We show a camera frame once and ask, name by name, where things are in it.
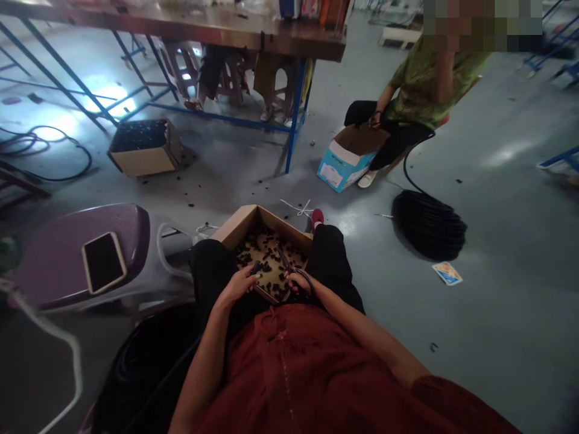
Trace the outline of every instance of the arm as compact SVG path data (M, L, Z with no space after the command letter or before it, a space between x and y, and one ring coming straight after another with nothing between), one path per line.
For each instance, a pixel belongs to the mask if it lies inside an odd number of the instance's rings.
M408 66L408 58L404 62L402 62L402 64L398 67L398 69L396 69L396 72L394 73L392 79L382 91L382 94L380 95L380 98L378 98L378 102L376 103L376 110L375 110L376 112L383 112L386 109L386 106L390 103L390 101L392 101L392 97L394 96L398 88L400 88L400 86L404 83L404 75L406 74L407 66ZM382 120L381 114L372 115L372 117L370 118L370 123L374 126L374 128L378 129L380 128L381 120Z
M257 283L257 276L249 275L251 270L250 265L235 273L217 298L183 382L168 434L188 434L217 395L223 378L229 313L235 302Z
M454 95L454 52L439 52L434 65L434 88L432 102L437 105L446 104Z
M308 284L299 274L289 279L302 288ZM345 303L331 289L312 278L316 296L327 311L358 341L360 346L378 355L388 366L396 380L410 390L416 379L429 375L428 370L394 336L377 325L363 313Z

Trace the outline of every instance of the coiled black cable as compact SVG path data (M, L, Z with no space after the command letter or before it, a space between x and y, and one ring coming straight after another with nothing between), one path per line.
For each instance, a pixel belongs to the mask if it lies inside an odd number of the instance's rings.
M35 133L35 131L40 129L40 128L50 128L52 130L56 130L62 134L62 137L60 139L54 139L54 140L43 139L43 138L39 137L38 134ZM0 141L0 149L5 149L5 148L8 148L9 146L18 145L18 144L22 145L22 147L15 149L15 150L11 150L11 151L1 151L0 150L0 156L9 156L9 157L31 156L31 155L35 155L35 154L46 151L48 148L50 148L51 143L60 143L60 142L64 142L65 140L68 140L68 141L72 142L76 148L81 149L86 154L86 156L88 158L86 165L79 173L72 175L72 176L69 176L69 177L65 177L65 178L47 178L47 177L41 176L39 174L35 174L34 172L31 172L31 171L16 168L18 171L20 171L23 174L26 174L26 175L29 175L29 176L32 176L34 178L38 178L38 179L41 179L44 181L51 181L51 182L70 181L70 180L80 178L81 176L83 176L86 172L89 171L89 169L92 166L92 155L90 154L88 149L86 149L83 145L81 145L77 139L74 139L74 138L68 136L64 131L59 130L58 128L50 127L49 125L38 125L34 128L31 128L26 133L15 133L14 131L5 130L2 127L0 127L0 131L3 131L3 132L8 133L8 134L12 134L14 136L14 137L11 137L7 140ZM29 149L31 149L37 143L44 143L45 146L43 148L35 150L35 151L29 151Z
M468 226L454 209L430 196L416 185L406 169L404 174L418 191L404 190L392 203L392 217L408 242L435 261L456 259L463 249Z

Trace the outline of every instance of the playing card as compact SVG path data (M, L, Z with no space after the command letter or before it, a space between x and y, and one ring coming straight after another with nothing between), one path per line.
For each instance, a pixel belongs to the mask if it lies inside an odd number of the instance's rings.
M463 278L457 273L452 265L448 262L441 262L439 264L433 265L434 271L440 276L442 280L447 284L447 286L453 286L457 283L461 283Z

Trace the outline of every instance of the black pants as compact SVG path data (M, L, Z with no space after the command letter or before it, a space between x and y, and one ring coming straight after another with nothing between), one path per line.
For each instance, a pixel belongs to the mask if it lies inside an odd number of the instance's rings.
M209 98L215 99L221 71L223 71L223 66L225 66L225 59L227 56L236 52L243 55L243 50L240 49L211 44L203 45L203 56L201 58L201 67L199 68L198 82L207 89L207 96ZM231 71L230 73L233 75L238 72Z
M237 272L235 255L219 241L207 239L195 244L189 257L198 314L204 323L231 276ZM336 226L318 225L305 270L333 290L350 306L364 312L362 298L352 284L352 270L346 257L344 236ZM255 291L244 294L229 317L227 338L231 339L271 304Z
M352 124L360 126L364 122L368 122L376 111L376 103L377 101L354 101L351 103L344 119L344 126L347 127ZM391 137L386 140L384 146L372 160L370 170L373 171L386 167L396 160L406 148L429 139L434 134L425 125L399 125L396 121L386 119L384 114L382 115L382 128L388 131Z

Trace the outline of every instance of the smartphone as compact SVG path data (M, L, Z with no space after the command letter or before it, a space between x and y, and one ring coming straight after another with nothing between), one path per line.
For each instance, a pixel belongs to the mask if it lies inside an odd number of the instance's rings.
M91 294L100 294L127 276L121 246L114 232L83 245L83 261Z

